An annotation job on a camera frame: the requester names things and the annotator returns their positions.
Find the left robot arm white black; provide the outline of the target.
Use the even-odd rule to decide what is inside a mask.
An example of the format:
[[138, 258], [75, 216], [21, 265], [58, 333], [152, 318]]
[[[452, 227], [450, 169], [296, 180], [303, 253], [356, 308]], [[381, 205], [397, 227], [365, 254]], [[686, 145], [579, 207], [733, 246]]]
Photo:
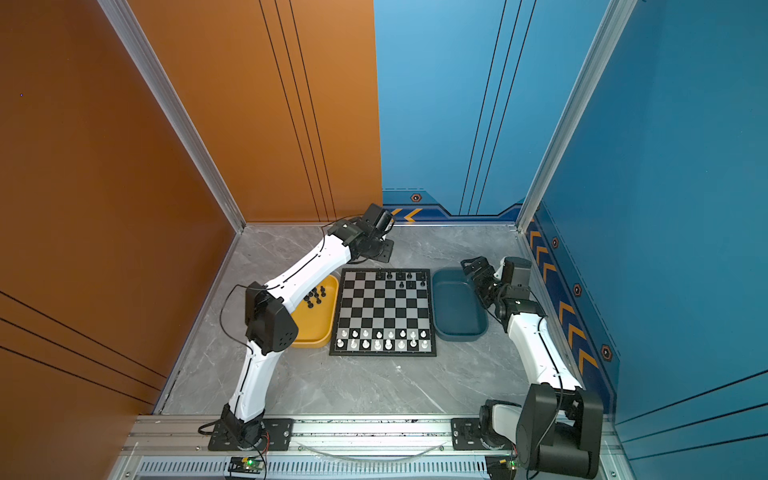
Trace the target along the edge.
[[265, 436], [266, 394], [282, 352], [299, 334], [292, 314], [311, 290], [352, 260], [388, 262], [387, 238], [394, 216], [372, 204], [364, 214], [332, 222], [321, 241], [294, 265], [264, 284], [244, 287], [246, 353], [234, 392], [219, 424], [241, 450], [254, 450]]

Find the aluminium corner post left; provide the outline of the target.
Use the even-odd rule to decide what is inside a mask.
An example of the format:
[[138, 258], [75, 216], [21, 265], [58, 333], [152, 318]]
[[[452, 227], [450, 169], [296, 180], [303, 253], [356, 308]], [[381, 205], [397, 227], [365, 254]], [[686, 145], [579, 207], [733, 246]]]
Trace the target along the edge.
[[99, 6], [236, 234], [246, 220], [127, 1]]

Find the aluminium corner post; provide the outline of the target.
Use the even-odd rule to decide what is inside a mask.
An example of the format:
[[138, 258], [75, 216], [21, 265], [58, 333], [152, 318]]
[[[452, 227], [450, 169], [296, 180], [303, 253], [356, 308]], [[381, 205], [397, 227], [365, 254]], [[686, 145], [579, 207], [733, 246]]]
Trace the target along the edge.
[[127, 1], [99, 6], [236, 234], [246, 220]]
[[636, 5], [637, 0], [608, 3], [515, 221], [518, 233], [525, 233], [533, 220]]

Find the black white chess board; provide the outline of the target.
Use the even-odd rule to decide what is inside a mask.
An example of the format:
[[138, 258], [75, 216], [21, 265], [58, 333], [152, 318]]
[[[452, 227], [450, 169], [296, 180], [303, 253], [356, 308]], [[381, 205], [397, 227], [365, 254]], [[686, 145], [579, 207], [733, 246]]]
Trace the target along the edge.
[[[392, 280], [386, 279], [386, 272], [393, 274]], [[405, 274], [404, 280], [396, 279], [396, 272]], [[406, 275], [414, 273], [415, 289], [407, 289]], [[426, 284], [420, 285], [418, 274], [427, 275]], [[399, 289], [399, 281], [405, 282], [405, 288]], [[330, 346], [339, 328], [424, 328], [432, 330], [436, 345], [436, 329], [433, 320], [431, 295], [431, 271], [420, 268], [345, 268], [341, 273], [341, 285], [337, 297], [337, 306], [329, 344], [331, 356], [360, 357], [435, 357], [402, 355], [332, 355]]]

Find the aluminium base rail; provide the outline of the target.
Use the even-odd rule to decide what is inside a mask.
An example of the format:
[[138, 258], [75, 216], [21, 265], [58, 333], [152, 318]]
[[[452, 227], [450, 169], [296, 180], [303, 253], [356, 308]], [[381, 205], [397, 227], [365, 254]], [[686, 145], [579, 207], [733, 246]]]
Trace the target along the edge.
[[213, 451], [208, 416], [140, 416], [112, 479], [234, 479], [230, 458], [257, 457], [265, 479], [529, 479], [511, 453], [461, 445], [454, 415], [296, 415], [271, 419], [269, 447]]

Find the green circuit board left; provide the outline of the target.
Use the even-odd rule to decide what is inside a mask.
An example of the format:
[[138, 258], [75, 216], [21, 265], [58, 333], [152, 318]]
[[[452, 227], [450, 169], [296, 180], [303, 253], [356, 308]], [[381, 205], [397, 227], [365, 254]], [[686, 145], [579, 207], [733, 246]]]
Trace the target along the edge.
[[265, 479], [267, 477], [266, 463], [257, 457], [231, 457], [227, 476], [234, 479]]

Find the yellow plastic tray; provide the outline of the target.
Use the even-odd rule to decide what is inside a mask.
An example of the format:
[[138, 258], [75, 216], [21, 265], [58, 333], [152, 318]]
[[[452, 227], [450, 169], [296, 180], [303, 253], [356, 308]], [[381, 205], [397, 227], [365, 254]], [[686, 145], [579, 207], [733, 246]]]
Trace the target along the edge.
[[[292, 348], [321, 348], [329, 342], [338, 290], [338, 278], [329, 275], [301, 300], [292, 313], [292, 318], [299, 329], [298, 336], [291, 345]], [[314, 308], [308, 308], [307, 299], [313, 301]]]

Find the white chess piece row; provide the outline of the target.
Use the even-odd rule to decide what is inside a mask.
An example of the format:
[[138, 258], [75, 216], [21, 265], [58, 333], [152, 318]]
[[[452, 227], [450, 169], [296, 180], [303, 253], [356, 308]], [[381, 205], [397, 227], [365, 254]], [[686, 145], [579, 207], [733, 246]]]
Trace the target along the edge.
[[330, 346], [332, 355], [435, 356], [432, 330], [424, 328], [339, 328]]

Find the teal plastic tray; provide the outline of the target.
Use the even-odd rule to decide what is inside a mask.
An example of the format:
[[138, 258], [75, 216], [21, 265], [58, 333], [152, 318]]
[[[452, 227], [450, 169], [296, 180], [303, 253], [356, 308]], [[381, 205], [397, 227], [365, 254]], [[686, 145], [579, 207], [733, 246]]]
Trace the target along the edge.
[[487, 312], [461, 268], [433, 272], [432, 307], [437, 336], [445, 341], [473, 342], [488, 329]]

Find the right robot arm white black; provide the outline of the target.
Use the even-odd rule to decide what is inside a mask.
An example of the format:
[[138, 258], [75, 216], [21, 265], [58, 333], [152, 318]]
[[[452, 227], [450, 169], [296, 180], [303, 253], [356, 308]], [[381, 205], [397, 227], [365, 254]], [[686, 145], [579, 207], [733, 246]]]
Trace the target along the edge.
[[510, 466], [523, 467], [528, 478], [539, 473], [595, 478], [603, 403], [560, 356], [545, 309], [529, 286], [531, 262], [506, 257], [494, 268], [479, 256], [463, 260], [461, 267], [480, 304], [492, 311], [517, 348], [530, 383], [523, 404], [488, 400], [481, 406], [481, 444], [510, 451]]

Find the aluminium corner post right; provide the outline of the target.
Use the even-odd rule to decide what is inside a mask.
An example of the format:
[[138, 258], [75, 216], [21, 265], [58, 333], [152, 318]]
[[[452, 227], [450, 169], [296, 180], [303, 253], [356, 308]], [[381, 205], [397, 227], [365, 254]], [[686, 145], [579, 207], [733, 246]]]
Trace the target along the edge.
[[533, 220], [636, 5], [637, 0], [608, 3], [515, 221], [518, 233], [525, 233]]

